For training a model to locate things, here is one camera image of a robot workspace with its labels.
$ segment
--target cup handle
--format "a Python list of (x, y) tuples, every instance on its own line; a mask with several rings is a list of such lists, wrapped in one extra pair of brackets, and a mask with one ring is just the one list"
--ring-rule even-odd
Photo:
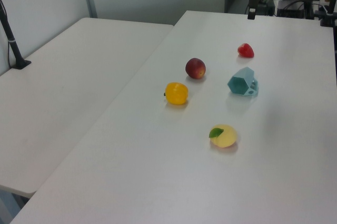
[(253, 78), (252, 85), (251, 85), (251, 87), (249, 87), (247, 93), (249, 95), (256, 95), (257, 92), (259, 91), (259, 82), (255, 78)]

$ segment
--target black pole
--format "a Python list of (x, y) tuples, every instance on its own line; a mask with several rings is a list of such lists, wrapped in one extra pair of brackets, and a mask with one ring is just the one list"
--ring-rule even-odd
[(19, 50), (19, 48), (16, 44), (12, 29), (9, 26), (9, 22), (8, 22), (8, 19), (7, 19), (7, 15), (5, 13), (5, 9), (4, 9), (4, 7), (1, 3), (0, 3), (0, 21), (1, 21), (1, 24), (4, 28), (4, 30), (5, 30), (8, 42), (11, 45), (13, 54), (14, 54), (15, 59), (16, 59), (16, 64), (12, 68), (21, 70), (25, 66), (31, 64), (31, 62), (26, 61), (22, 58), (20, 50)]

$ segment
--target black mount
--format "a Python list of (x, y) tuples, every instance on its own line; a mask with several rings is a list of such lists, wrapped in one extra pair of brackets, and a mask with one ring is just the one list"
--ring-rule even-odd
[(2, 2), (0, 2), (0, 21), (1, 21), (1, 24), (4, 28), (4, 30), (5, 30), (8, 42), (11, 45), (13, 54), (14, 54), (15, 59), (16, 59), (16, 64), (14, 66), (12, 66), (12, 68), (17, 69), (17, 70), (21, 70), (24, 67), (31, 64), (31, 62), (24, 60), (21, 56), (20, 50), (19, 50), (19, 48), (16, 44), (16, 41), (15, 41), (15, 38), (14, 38), (14, 35), (13, 35), (13, 32), (12, 32), (12, 29), (9, 26), (7, 15), (6, 15), (6, 12), (5, 12), (5, 8), (2, 5)]
[(321, 18), (321, 26), (335, 27), (335, 20), (337, 20), (337, 13), (333, 13), (336, 5), (336, 0), (330, 0), (328, 11), (315, 11), (314, 16)]

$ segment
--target desk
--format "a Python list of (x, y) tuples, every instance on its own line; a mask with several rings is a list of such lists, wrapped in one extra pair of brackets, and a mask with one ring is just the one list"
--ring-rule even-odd
[[(255, 58), (237, 56), (243, 42)], [(204, 80), (186, 75), (192, 57)], [(226, 86), (246, 66), (255, 98)], [(188, 86), (187, 105), (165, 101), (172, 81)], [(334, 223), (336, 119), (331, 28), (186, 12), (12, 224)], [(237, 129), (236, 145), (210, 144), (218, 123)]]
[(172, 26), (85, 18), (0, 77), (0, 189), (31, 197)]

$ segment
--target yellow lemon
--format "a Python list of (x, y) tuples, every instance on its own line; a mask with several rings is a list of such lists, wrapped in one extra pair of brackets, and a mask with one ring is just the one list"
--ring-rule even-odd
[(226, 148), (236, 142), (237, 134), (236, 130), (230, 125), (219, 124), (212, 127), (209, 137), (214, 145)]

